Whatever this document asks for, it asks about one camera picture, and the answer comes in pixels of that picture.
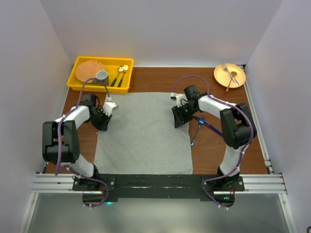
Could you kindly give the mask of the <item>grey cloth napkin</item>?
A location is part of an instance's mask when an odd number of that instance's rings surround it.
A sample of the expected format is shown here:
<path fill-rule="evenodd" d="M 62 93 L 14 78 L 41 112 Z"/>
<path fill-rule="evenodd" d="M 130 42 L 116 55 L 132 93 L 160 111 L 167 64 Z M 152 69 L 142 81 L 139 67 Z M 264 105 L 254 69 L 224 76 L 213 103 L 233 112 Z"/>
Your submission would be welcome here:
<path fill-rule="evenodd" d="M 113 94 L 118 105 L 98 132 L 94 164 L 106 174 L 192 174 L 189 124 L 174 127 L 169 93 Z"/>

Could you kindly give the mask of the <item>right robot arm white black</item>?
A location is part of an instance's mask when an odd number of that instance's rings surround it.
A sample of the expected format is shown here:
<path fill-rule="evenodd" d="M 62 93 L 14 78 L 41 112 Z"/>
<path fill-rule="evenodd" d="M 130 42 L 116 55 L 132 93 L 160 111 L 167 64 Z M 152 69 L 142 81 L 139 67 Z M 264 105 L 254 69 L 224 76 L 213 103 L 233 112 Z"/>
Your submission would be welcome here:
<path fill-rule="evenodd" d="M 232 177 L 239 175 L 244 153 L 257 135 L 248 106 L 220 100 L 208 92 L 200 93 L 195 85 L 185 88 L 184 94 L 172 92 L 171 99 L 176 101 L 172 108 L 175 128 L 191 121 L 197 112 L 206 112 L 220 119 L 226 144 L 224 158 L 218 175 L 202 182 L 217 181 L 218 188 L 227 191 L 234 184 Z"/>

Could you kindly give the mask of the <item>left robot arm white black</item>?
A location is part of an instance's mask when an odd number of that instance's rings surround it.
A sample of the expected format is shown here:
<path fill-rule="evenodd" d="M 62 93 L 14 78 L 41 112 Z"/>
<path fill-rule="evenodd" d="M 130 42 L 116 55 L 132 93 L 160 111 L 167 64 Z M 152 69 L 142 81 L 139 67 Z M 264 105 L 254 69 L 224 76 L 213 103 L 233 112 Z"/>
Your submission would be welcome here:
<path fill-rule="evenodd" d="M 95 129 L 106 131 L 113 111 L 118 108 L 111 97 L 107 97 L 102 106 L 97 105 L 97 99 L 95 94 L 85 94 L 68 113 L 42 126 L 44 161 L 56 165 L 55 175 L 65 167 L 84 177 L 83 184 L 89 190 L 98 189 L 101 179 L 96 166 L 81 154 L 77 130 L 83 123 L 90 122 Z"/>

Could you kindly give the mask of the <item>blue metallic fork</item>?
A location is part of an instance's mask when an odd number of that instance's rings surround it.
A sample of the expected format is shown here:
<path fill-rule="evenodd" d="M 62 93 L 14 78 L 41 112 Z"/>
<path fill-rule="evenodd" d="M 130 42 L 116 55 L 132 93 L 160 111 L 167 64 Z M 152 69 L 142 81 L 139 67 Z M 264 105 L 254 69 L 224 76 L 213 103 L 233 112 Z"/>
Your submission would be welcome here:
<path fill-rule="evenodd" d="M 199 130 L 201 129 L 201 126 L 202 125 L 204 125 L 204 123 L 205 123 L 205 117 L 201 117 L 201 118 L 198 118 L 198 117 L 195 117 L 195 119 L 198 121 L 198 128 L 197 128 L 197 130 L 196 130 L 196 132 L 195 132 L 195 135 L 194 135 L 194 137 L 193 137 L 193 139 L 192 139 L 192 141 L 191 141 L 191 144 L 190 144 L 190 147 L 192 148 L 193 147 L 193 145 L 194 145 L 194 142 L 195 142 L 195 139 L 197 138 L 197 135 L 198 135 L 198 133 L 199 133 Z"/>

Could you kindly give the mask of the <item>blue metallic knife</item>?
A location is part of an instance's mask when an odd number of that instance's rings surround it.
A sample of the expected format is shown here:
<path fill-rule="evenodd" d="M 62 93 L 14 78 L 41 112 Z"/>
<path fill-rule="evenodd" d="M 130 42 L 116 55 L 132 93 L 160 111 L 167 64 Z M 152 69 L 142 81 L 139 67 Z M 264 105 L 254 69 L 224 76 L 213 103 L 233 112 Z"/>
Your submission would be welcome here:
<path fill-rule="evenodd" d="M 216 129 L 216 128 L 213 127 L 212 125 L 207 124 L 207 123 L 205 122 L 205 118 L 204 118 L 204 117 L 199 118 L 199 117 L 197 117 L 197 116 L 194 116 L 193 118 L 194 118 L 195 120 L 198 121 L 199 127 L 202 126 L 202 125 L 204 125 L 204 126 L 206 126 L 207 128 L 209 128 L 210 130 L 212 130 L 213 132 L 215 132 L 217 135 L 223 136 L 223 134 L 222 134 L 221 131 L 219 131 L 218 129 Z"/>

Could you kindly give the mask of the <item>grey ceramic mug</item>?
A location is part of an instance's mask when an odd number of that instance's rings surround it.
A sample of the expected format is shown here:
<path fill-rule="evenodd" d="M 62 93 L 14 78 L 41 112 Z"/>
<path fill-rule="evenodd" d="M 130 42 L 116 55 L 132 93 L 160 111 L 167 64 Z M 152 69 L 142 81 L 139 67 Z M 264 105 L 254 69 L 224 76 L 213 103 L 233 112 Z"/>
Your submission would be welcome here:
<path fill-rule="evenodd" d="M 109 75 L 108 72 L 105 70 L 100 70 L 96 73 L 96 82 L 102 83 L 106 86 L 109 85 Z"/>

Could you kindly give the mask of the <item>round wooden plate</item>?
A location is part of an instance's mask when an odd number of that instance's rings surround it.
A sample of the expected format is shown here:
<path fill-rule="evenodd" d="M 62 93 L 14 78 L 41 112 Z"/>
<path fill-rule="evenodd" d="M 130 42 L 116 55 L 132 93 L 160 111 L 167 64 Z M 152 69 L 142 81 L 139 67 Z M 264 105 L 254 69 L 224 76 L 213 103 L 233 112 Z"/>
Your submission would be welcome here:
<path fill-rule="evenodd" d="M 105 67 L 102 63 L 90 60 L 82 62 L 76 68 L 75 75 L 79 81 L 84 83 L 88 79 L 95 78 L 97 72 L 101 70 L 105 70 Z"/>

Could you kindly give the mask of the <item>tan round plate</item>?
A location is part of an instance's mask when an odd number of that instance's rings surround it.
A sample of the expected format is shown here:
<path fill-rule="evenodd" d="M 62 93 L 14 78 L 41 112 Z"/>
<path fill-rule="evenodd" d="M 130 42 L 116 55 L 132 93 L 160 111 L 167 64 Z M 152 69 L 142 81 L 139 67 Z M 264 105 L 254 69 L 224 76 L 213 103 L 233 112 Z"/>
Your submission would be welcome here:
<path fill-rule="evenodd" d="M 246 74 L 242 68 L 234 64 L 225 64 L 228 71 L 225 71 L 222 65 L 214 69 L 214 78 L 218 84 L 223 87 L 238 88 L 246 82 Z"/>

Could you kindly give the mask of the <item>yellow plastic bin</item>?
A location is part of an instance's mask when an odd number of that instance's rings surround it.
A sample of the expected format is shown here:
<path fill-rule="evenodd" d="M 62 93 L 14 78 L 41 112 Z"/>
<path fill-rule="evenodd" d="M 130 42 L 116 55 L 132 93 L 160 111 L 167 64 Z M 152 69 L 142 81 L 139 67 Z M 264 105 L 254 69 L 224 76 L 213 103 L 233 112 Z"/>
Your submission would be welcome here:
<path fill-rule="evenodd" d="M 76 91 L 128 93 L 133 67 L 132 58 L 78 56 L 67 86 Z"/>

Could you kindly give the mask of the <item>silver knife on plate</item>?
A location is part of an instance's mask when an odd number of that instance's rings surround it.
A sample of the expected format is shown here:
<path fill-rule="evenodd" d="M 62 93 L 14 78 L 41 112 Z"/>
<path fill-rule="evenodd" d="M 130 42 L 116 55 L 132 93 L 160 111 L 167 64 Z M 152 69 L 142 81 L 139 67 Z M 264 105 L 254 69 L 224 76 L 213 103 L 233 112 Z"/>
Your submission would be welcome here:
<path fill-rule="evenodd" d="M 232 74 L 233 77 L 235 77 L 237 75 L 237 73 L 235 71 L 231 72 L 231 74 Z M 233 81 L 233 78 L 230 79 L 228 87 L 226 88 L 226 92 L 229 91 L 230 85 L 231 85 L 232 81 Z"/>

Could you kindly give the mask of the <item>silver fork on plate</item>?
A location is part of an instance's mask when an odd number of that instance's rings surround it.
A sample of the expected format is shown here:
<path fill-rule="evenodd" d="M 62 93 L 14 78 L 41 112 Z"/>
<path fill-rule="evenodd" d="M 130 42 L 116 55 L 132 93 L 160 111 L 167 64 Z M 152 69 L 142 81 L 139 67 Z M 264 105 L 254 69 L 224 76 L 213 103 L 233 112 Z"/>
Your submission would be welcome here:
<path fill-rule="evenodd" d="M 235 85 L 238 86 L 238 85 L 239 85 L 239 82 L 236 80 L 235 77 L 232 76 L 232 74 L 231 74 L 231 72 L 228 70 L 226 64 L 221 64 L 221 67 L 222 67 L 222 69 L 223 69 L 226 73 L 228 73 L 228 75 L 229 75 L 231 78 L 233 78 L 233 82 L 235 83 Z"/>

